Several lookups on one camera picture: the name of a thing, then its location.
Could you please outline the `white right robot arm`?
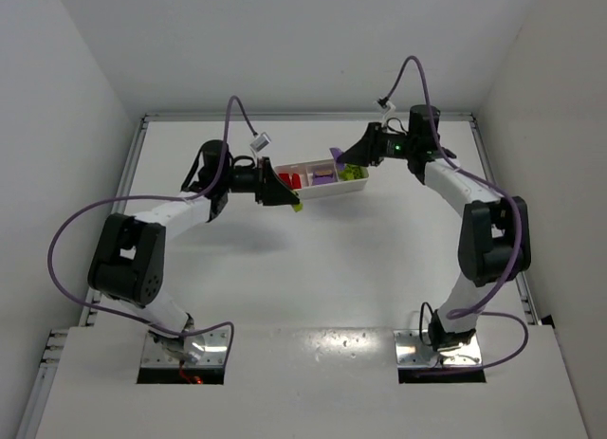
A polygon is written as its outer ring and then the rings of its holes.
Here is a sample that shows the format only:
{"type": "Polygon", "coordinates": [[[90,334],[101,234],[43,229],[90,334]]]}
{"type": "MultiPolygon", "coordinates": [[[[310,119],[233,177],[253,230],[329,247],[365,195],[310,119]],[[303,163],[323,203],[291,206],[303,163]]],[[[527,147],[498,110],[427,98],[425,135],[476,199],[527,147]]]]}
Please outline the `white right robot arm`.
{"type": "Polygon", "coordinates": [[[528,214],[521,197],[507,197],[483,178],[461,168],[440,143],[440,112],[423,104],[411,107],[408,128],[393,132],[388,123],[371,122],[336,161],[345,166],[376,167],[401,159],[425,187],[438,193],[458,214],[460,275],[447,300],[432,311],[423,343],[434,351],[470,342],[479,316],[501,285],[529,268],[528,214]]]}

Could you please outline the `red rectangular lego brick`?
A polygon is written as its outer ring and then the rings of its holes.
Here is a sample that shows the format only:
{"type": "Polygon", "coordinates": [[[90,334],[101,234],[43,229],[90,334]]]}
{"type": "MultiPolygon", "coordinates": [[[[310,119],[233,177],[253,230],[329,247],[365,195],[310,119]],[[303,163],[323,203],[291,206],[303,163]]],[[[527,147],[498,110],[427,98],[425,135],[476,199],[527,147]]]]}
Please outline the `red rectangular lego brick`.
{"type": "Polygon", "coordinates": [[[293,190],[300,190],[302,188],[301,177],[298,174],[292,174],[290,177],[290,184],[293,190]]]}

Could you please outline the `purple flower lego brick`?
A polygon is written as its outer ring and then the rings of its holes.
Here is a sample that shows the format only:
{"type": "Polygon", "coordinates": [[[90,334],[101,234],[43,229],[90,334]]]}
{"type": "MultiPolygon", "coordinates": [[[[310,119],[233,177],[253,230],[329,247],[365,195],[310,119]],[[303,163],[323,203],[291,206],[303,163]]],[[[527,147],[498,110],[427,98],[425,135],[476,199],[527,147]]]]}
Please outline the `purple flower lego brick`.
{"type": "Polygon", "coordinates": [[[311,178],[312,187],[318,187],[318,186],[322,186],[322,185],[332,184],[335,182],[336,182],[335,176],[333,176],[333,177],[314,177],[312,175],[312,178],[311,178]]]}

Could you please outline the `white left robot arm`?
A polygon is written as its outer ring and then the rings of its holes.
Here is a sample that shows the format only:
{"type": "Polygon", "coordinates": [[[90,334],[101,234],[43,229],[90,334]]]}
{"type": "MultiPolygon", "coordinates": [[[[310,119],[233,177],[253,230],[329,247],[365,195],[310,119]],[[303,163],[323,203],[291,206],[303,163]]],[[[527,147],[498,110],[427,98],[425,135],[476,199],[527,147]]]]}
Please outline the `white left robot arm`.
{"type": "Polygon", "coordinates": [[[218,217],[230,193],[250,193],[266,207],[301,204],[267,157],[233,156],[226,142],[213,139],[200,147],[176,201],[106,218],[88,271],[90,287],[128,307],[147,324],[153,341],[182,362],[198,363],[205,344],[193,334],[192,316],[162,289],[165,247],[218,217]]]}

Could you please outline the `purple rounded lego brick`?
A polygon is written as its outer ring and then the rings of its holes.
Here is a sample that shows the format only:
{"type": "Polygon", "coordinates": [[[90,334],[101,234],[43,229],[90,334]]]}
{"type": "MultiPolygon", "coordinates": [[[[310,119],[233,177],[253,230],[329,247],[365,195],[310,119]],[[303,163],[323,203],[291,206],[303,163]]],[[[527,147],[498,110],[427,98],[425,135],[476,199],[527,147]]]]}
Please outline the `purple rounded lego brick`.
{"type": "Polygon", "coordinates": [[[330,147],[330,154],[333,157],[335,167],[338,173],[342,173],[345,171],[347,164],[344,162],[340,162],[340,157],[343,154],[343,151],[338,147],[330,147]]]}

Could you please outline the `green studded lego brick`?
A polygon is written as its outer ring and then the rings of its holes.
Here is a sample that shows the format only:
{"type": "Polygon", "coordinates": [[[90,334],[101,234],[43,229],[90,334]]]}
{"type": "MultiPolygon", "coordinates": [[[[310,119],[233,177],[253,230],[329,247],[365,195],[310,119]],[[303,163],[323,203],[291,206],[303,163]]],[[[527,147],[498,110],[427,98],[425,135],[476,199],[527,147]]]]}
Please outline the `green studded lego brick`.
{"type": "Polygon", "coordinates": [[[355,180],[365,179],[368,176],[366,170],[363,167],[357,165],[347,164],[346,169],[351,170],[353,172],[353,174],[356,176],[355,180]]]}

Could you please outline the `purple butterfly lego brick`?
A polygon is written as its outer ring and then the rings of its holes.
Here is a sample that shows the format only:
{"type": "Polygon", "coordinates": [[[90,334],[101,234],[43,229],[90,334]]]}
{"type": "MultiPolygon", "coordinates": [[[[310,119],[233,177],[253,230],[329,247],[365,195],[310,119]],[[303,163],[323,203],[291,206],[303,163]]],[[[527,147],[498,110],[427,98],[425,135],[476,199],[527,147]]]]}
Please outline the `purple butterfly lego brick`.
{"type": "Polygon", "coordinates": [[[314,177],[333,177],[334,172],[332,170],[317,170],[313,172],[314,177]]]}

